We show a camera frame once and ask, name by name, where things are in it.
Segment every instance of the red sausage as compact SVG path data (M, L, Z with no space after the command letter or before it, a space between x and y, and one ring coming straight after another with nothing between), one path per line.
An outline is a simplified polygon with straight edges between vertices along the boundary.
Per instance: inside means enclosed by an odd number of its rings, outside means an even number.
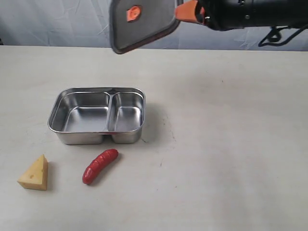
M103 168L117 159L118 156L119 152L116 149L109 149L96 157L95 160L93 160L91 164L86 168L82 176L83 183L91 184L98 176L100 171L102 171Z

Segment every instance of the black cable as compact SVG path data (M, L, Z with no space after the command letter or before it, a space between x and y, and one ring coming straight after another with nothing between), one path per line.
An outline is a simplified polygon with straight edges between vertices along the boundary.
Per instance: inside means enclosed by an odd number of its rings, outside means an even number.
M263 38L259 44L258 47L264 47L264 46L273 46L273 47L281 47L285 44L287 44L288 42L290 42L292 39L294 39L297 35L299 35L300 33L302 33L304 30L308 29L308 24L304 25L302 28L298 29L295 33L293 33L292 35L290 35L289 38L287 38L285 41L280 42L280 43L275 43L275 42L266 42L264 43L264 41L266 39L270 40L274 35L277 35L276 33L279 33L281 30L283 29L290 29L290 27L283 27L283 28L275 28L277 31L273 31L274 28L272 27L272 30L269 32L268 35L265 36L265 38Z

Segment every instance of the orange clip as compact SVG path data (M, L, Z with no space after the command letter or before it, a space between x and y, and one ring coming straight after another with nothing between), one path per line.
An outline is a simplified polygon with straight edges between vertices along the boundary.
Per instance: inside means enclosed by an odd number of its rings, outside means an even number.
M132 8L126 11L126 20L128 22L135 21L139 18L140 14L141 14L141 7L133 6Z

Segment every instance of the lunch box lid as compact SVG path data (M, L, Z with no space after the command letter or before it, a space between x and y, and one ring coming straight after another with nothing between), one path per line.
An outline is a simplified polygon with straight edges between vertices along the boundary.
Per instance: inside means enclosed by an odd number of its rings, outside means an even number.
M175 8L183 0L113 0L110 5L110 44L123 54L172 33L179 21Z

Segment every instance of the yellow cheese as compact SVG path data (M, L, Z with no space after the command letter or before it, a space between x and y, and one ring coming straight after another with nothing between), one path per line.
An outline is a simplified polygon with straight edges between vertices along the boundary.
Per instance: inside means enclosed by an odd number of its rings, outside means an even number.
M17 182L25 189L47 190L47 174L48 162L41 155Z

